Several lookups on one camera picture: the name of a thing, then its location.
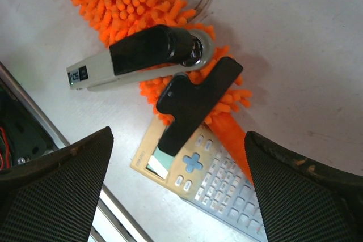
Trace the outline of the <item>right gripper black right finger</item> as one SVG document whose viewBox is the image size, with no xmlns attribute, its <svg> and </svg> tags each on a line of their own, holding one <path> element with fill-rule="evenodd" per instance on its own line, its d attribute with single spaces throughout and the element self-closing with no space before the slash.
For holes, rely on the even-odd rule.
<svg viewBox="0 0 363 242">
<path fill-rule="evenodd" d="M 362 176 L 254 131 L 245 151 L 268 241 L 362 241 Z"/>
</svg>

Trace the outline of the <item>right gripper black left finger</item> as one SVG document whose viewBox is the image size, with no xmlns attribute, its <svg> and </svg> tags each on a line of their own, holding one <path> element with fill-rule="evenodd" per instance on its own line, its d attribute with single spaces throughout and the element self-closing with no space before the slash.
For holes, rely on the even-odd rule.
<svg viewBox="0 0 363 242">
<path fill-rule="evenodd" d="M 1 241 L 87 241 L 113 149 L 110 127 L 1 172 Z"/>
</svg>

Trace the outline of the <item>orange microfiber duster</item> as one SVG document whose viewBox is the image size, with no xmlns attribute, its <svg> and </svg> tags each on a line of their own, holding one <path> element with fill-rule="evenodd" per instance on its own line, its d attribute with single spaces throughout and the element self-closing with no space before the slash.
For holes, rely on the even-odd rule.
<svg viewBox="0 0 363 242">
<path fill-rule="evenodd" d="M 192 23 L 197 11 L 186 0 L 71 0 L 105 46 L 158 23 L 188 30 L 203 30 L 214 37 L 212 26 Z M 232 116 L 241 105 L 248 107 L 249 90 L 229 89 L 206 116 L 205 123 L 217 136 L 248 179 L 252 177 L 245 148 L 245 133 Z"/>
</svg>

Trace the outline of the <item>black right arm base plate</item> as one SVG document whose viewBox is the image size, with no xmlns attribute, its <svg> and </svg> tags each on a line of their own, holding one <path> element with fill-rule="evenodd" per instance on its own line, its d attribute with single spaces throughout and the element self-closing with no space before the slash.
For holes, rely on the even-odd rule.
<svg viewBox="0 0 363 242">
<path fill-rule="evenodd" d="M 57 150 L 50 135 L 1 82 L 1 170 Z"/>
</svg>

